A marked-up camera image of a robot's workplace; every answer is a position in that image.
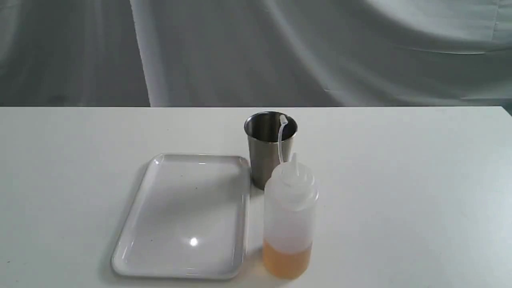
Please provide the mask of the translucent squeeze bottle amber liquid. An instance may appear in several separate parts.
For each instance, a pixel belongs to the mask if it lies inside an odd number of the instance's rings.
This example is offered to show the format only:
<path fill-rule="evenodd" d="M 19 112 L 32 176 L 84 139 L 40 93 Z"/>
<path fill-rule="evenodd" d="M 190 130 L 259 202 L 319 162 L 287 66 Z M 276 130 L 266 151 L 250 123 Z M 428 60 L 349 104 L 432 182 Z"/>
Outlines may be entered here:
<path fill-rule="evenodd" d="M 290 125 L 279 116 L 278 165 L 264 189 L 262 261 L 277 278 L 294 280 L 310 263 L 319 191 L 312 170 L 297 153 L 284 160 L 283 134 Z"/>

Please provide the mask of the stainless steel cup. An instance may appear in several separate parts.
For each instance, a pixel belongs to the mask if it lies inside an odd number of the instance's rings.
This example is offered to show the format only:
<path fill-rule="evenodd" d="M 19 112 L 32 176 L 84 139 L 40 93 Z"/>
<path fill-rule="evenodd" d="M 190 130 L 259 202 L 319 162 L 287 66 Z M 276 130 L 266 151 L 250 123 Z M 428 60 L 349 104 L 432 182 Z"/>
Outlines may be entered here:
<path fill-rule="evenodd" d="M 279 165 L 278 133 L 280 116 L 276 111 L 251 115 L 244 123 L 248 138 L 251 180 L 254 186 L 264 190 L 274 168 Z"/>

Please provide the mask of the white plastic tray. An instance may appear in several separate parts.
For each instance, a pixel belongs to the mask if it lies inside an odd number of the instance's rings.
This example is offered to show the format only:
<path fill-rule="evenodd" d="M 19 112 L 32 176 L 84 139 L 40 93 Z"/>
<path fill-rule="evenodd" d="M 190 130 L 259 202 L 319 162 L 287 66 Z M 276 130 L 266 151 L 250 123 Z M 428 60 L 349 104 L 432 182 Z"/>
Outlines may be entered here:
<path fill-rule="evenodd" d="M 111 267 L 128 277 L 232 279 L 246 254 L 250 192 L 250 166 L 241 156 L 155 156 Z"/>

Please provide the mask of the white backdrop sheet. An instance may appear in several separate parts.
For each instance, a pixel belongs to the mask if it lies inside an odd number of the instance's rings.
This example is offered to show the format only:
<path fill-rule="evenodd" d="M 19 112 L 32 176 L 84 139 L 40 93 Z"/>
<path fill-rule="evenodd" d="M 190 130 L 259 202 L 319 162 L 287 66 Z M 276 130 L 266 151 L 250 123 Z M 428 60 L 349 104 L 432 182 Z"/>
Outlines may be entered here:
<path fill-rule="evenodd" d="M 510 0 L 2 0 L 1 106 L 503 106 Z"/>

